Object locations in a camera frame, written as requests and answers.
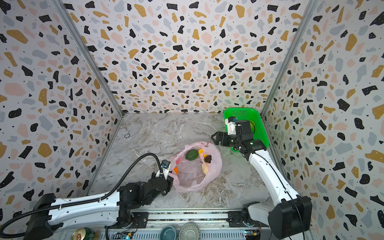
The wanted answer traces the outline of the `pink plastic bag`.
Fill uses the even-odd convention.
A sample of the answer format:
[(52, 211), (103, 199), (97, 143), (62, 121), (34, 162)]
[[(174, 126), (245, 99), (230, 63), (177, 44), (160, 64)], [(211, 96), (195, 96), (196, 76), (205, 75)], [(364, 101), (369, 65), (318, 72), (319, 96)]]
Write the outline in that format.
[[(185, 158), (186, 152), (191, 149), (199, 151), (199, 157), (194, 161), (188, 161)], [(212, 156), (207, 175), (202, 171), (202, 164), (206, 164), (204, 155)], [(169, 161), (171, 162), (170, 175), (174, 178), (173, 187), (179, 193), (202, 190), (220, 175), (223, 166), (220, 151), (214, 144), (208, 142), (186, 145), (182, 151), (170, 157)], [(178, 175), (173, 172), (175, 167), (179, 170)]]

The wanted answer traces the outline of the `green plastic basket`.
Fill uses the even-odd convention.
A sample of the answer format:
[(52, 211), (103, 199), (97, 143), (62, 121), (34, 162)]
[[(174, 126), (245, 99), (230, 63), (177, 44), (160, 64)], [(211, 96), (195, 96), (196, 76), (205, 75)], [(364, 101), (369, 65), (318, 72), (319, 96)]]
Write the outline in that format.
[(267, 136), (267, 132), (265, 126), (263, 124), (261, 115), (258, 111), (251, 108), (229, 108), (224, 111), (224, 119), (228, 119), (229, 117), (235, 117), (239, 121), (247, 120), (251, 122), (251, 129), (254, 133), (254, 139), (259, 139), (263, 142), (266, 148), (269, 147), (269, 139)]

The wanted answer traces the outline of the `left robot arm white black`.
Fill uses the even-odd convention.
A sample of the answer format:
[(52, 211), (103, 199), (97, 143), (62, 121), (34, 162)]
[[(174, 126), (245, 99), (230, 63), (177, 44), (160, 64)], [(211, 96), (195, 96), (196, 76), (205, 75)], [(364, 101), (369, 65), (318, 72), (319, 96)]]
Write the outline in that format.
[(109, 197), (98, 194), (94, 202), (90, 196), (56, 200), (49, 197), (38, 202), (39, 213), (31, 215), (24, 239), (43, 240), (57, 230), (71, 228), (143, 229), (149, 214), (132, 211), (150, 205), (160, 195), (167, 195), (173, 181), (171, 176), (153, 173), (147, 182), (128, 183)]

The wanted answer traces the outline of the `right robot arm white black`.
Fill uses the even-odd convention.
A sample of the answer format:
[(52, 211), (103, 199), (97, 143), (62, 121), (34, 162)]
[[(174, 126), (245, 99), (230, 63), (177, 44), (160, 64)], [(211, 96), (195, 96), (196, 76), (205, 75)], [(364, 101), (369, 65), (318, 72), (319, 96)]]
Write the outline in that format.
[(256, 127), (248, 120), (229, 117), (225, 120), (226, 132), (216, 132), (211, 136), (217, 146), (231, 147), (257, 170), (266, 185), (273, 206), (260, 202), (244, 204), (239, 212), (229, 212), (231, 227), (258, 227), (256, 231), (247, 231), (246, 239), (261, 239), (261, 227), (270, 228), (271, 237), (278, 240), (304, 240), (310, 229), (312, 202), (299, 193), (286, 181), (272, 161), (265, 144), (254, 138)]

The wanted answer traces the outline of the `beige pear fruit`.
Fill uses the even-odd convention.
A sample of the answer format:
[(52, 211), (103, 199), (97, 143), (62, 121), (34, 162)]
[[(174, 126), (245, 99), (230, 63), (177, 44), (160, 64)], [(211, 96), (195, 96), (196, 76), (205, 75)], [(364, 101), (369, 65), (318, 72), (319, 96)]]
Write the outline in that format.
[(202, 164), (202, 171), (205, 175), (209, 172), (209, 164)]

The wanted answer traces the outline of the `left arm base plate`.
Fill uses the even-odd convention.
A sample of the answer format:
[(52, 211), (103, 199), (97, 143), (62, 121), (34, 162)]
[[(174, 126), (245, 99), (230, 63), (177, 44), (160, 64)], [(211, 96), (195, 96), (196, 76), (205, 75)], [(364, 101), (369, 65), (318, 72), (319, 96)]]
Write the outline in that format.
[(149, 218), (149, 212), (131, 212), (123, 214), (120, 227), (122, 229), (145, 229)]

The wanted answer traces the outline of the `green avocado fruit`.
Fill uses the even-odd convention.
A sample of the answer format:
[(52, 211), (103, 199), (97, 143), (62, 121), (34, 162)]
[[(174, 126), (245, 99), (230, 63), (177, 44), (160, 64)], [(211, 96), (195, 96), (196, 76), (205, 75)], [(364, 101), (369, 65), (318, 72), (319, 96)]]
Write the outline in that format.
[(185, 158), (188, 161), (194, 161), (199, 157), (199, 151), (196, 149), (188, 150), (185, 154)]

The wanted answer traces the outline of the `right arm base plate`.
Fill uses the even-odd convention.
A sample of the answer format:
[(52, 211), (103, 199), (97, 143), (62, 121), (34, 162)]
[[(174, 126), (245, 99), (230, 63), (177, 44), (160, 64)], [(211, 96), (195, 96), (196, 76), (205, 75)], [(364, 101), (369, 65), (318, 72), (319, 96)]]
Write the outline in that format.
[(245, 210), (229, 211), (227, 222), (230, 228), (259, 228), (268, 226), (259, 221), (252, 220), (249, 213)]

